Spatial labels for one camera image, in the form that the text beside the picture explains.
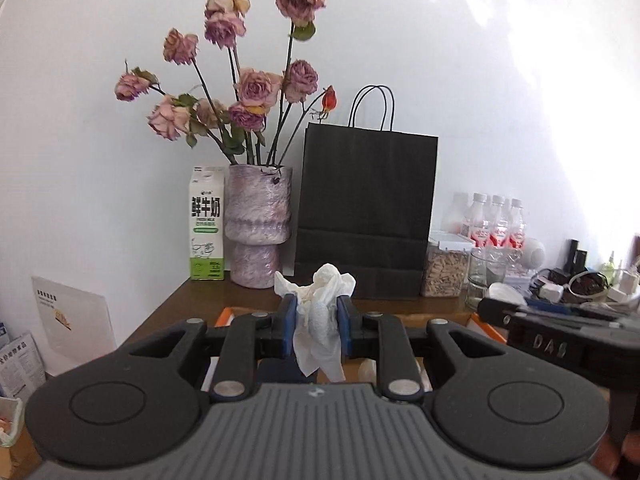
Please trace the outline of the white tissue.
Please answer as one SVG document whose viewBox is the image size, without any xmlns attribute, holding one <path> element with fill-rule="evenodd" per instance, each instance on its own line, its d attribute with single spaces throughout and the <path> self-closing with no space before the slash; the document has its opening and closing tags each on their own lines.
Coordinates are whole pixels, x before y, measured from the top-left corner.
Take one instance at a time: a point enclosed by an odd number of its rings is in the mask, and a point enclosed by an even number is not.
<svg viewBox="0 0 640 480">
<path fill-rule="evenodd" d="M 274 292 L 292 294 L 296 304 L 293 350 L 300 371 L 306 376 L 321 370 L 329 382 L 344 382 L 341 339 L 337 328 L 337 299 L 351 297 L 356 278 L 326 263 L 309 285 L 297 285 L 279 271 L 274 274 Z"/>
</svg>

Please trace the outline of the clear jar with seeds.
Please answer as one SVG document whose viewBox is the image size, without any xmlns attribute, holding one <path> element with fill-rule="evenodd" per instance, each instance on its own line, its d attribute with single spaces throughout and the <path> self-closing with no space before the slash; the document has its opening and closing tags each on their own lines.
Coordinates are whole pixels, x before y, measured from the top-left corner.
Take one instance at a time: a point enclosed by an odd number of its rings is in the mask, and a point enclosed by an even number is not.
<svg viewBox="0 0 640 480">
<path fill-rule="evenodd" d="M 462 291 L 474 243 L 467 237 L 442 231 L 430 235 L 427 243 L 423 297 L 457 297 Z"/>
</svg>

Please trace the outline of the purple textured vase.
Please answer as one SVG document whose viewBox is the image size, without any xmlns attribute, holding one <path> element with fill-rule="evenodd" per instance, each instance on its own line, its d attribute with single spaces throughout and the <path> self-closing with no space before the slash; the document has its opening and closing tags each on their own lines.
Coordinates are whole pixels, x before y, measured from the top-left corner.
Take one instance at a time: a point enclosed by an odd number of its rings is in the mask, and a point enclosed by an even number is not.
<svg viewBox="0 0 640 480">
<path fill-rule="evenodd" d="M 230 278 L 268 289 L 281 269 L 279 247 L 291 236 L 292 169 L 236 165 L 229 168 L 224 235 L 231 243 Z"/>
</svg>

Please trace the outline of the white round speaker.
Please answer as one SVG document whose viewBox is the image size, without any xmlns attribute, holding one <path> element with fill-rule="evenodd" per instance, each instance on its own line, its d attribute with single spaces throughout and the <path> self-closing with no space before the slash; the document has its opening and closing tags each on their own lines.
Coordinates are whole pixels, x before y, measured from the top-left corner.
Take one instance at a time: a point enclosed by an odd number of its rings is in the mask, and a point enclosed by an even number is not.
<svg viewBox="0 0 640 480">
<path fill-rule="evenodd" d="M 527 271 L 533 271 L 542 268 L 545 261 L 546 248 L 544 244 L 536 238 L 527 237 L 524 240 L 518 264 Z"/>
</svg>

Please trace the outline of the black paper bag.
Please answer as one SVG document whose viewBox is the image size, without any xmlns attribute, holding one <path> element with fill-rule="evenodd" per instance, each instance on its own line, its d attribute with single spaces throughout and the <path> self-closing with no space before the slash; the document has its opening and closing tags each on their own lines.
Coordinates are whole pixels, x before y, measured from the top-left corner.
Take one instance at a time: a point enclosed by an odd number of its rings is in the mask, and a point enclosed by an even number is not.
<svg viewBox="0 0 640 480">
<path fill-rule="evenodd" d="M 419 296 L 436 179 L 438 140 L 395 130 L 395 96 L 378 86 L 381 125 L 306 128 L 294 275 L 331 263 L 363 299 Z"/>
</svg>

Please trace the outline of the empty drinking glass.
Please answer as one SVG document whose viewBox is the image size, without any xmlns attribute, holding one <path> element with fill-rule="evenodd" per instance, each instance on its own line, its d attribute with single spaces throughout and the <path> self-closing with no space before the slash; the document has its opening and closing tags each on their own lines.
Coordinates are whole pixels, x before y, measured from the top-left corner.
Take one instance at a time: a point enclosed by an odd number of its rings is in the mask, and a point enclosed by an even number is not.
<svg viewBox="0 0 640 480">
<path fill-rule="evenodd" d="M 506 277 L 506 256 L 491 247 L 475 247 L 469 258 L 465 304 L 476 310 L 490 285 Z"/>
</svg>

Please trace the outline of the white green milk carton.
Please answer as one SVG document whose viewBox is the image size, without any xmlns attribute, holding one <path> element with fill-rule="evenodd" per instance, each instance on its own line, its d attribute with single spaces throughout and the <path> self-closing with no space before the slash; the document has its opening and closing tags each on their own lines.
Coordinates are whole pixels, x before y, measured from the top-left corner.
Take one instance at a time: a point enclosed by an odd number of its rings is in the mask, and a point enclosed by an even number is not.
<svg viewBox="0 0 640 480">
<path fill-rule="evenodd" d="M 189 185 L 190 278 L 224 279 L 224 177 L 222 167 L 194 167 Z"/>
</svg>

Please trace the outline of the pack of water bottles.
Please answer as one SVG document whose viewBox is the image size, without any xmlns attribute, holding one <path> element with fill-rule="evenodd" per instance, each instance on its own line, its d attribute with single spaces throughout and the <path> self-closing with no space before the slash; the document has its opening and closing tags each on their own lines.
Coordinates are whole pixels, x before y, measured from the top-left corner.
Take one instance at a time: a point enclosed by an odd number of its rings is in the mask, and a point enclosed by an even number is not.
<svg viewBox="0 0 640 480">
<path fill-rule="evenodd" d="M 468 238 L 475 247 L 518 254 L 524 249 L 524 205 L 518 198 L 485 193 L 454 193 L 440 228 Z"/>
</svg>

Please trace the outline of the dried rose bouquet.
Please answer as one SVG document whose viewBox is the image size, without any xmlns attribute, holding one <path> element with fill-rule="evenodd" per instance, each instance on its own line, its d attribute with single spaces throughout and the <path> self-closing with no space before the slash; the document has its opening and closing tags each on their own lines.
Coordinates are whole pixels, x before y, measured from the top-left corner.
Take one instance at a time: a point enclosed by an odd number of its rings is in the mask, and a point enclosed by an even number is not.
<svg viewBox="0 0 640 480">
<path fill-rule="evenodd" d="M 162 139 L 185 140 L 189 146 L 210 139 L 232 166 L 280 167 L 303 123 L 328 119 L 337 95 L 333 86 L 322 86 L 311 62 L 294 54 L 296 44 L 316 36 L 316 18 L 326 0 L 274 0 L 274 5 L 288 23 L 280 70 L 241 60 L 250 0 L 206 0 L 202 31 L 169 29 L 162 45 L 163 61 L 193 70 L 195 86 L 171 92 L 149 70 L 126 66 L 116 81 L 115 99 L 134 102 L 154 94 L 158 101 L 145 121 Z"/>
</svg>

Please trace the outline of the blue white booklets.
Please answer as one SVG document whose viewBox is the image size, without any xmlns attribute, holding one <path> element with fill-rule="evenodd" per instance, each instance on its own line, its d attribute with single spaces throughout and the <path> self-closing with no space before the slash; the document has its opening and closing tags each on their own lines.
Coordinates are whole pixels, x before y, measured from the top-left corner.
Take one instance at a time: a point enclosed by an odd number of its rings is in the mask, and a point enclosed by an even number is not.
<svg viewBox="0 0 640 480">
<path fill-rule="evenodd" d="M 1 348 L 2 396 L 27 402 L 45 382 L 46 371 L 31 333 L 24 333 Z"/>
</svg>

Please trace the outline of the white board leaning on wall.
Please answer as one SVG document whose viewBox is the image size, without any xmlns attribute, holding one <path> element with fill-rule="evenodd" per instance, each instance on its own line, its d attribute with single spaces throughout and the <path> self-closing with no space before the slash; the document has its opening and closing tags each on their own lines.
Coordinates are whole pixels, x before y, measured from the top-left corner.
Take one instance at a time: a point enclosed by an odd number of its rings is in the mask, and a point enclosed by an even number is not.
<svg viewBox="0 0 640 480">
<path fill-rule="evenodd" d="M 61 375 L 117 348 L 103 296 L 32 277 L 35 340 L 44 369 Z"/>
</svg>

